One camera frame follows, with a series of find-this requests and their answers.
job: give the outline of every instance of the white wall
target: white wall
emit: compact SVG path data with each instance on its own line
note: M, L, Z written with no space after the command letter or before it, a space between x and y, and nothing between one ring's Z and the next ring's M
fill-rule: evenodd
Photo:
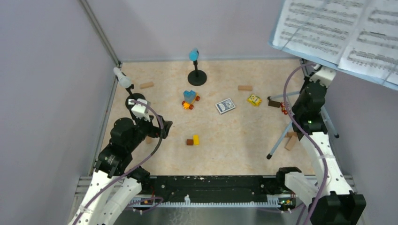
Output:
M267 42L282 0L88 0L121 61L275 59Z
M66 224L114 65L77 0L7 0L0 12L0 224Z
M398 91L338 73L326 108L340 134L332 140L338 161L364 195L371 224L396 224Z

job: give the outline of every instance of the beige wood surface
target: beige wood surface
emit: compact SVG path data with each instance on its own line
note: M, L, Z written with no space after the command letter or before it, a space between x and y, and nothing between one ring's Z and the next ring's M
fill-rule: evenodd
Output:
M267 96L281 94L287 76L297 66L298 60L199 61L199 69L208 78L204 85L194 87L187 81L192 62L123 63L122 71L136 86L133 91L144 94L158 114L173 121L168 138L143 167L152 175L275 175L283 166L297 166L303 173L313 174L300 143L291 151L284 149L288 138L284 138L271 160L266 159L289 122L280 108L267 106ZM153 82L154 86L138 88L146 82ZM303 74L299 71L288 91L299 90L302 82ZM239 85L252 85L253 91L238 91ZM181 105L185 90L194 90L201 97L193 110L185 110ZM262 98L260 106L246 101L252 93ZM127 96L118 86L103 147L109 141L113 123L118 118L130 117L124 105ZM215 104L227 98L232 99L236 109L220 115ZM200 145L187 146L186 139L193 135L199 135ZM133 152L128 168L148 156L157 141L142 142Z

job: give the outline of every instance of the brown block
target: brown block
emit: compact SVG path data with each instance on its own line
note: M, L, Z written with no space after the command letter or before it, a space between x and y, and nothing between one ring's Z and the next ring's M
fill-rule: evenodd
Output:
M152 141L153 141L153 139L152 139L151 137L146 137L146 139L145 139L145 142L146 142L147 144L152 143Z
M298 140L298 138L296 136L292 136L290 138L290 140L287 142L285 149L289 150L289 151L292 150L294 147L294 144L297 142L297 140Z
M148 83L142 83L142 84L139 85L140 89L150 88L150 87L153 87L153 82L152 81L148 82Z
M287 134L285 135L285 137L293 137L293 136L297 137L297 133L296 132L287 132Z
M281 107L281 103L277 102L277 101L268 100L268 106L272 106L272 107L275 107L275 108L280 108Z
M193 139L187 139L187 145L193 145Z
M253 90L253 86L251 85L239 85L237 87L238 90L249 90L252 91Z

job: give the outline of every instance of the white microphone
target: white microphone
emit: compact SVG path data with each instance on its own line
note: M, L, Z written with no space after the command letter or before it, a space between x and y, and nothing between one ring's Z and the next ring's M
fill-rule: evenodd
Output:
M131 86L131 79L126 77L119 68L113 68L113 73L117 76L120 86L123 88L129 88Z

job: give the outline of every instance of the book page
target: book page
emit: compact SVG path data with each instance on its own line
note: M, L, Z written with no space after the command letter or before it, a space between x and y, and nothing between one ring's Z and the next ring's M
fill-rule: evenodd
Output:
M273 45L288 42L286 48L337 64L366 6L367 0L286 0Z
M338 67L398 84L398 0L372 1Z

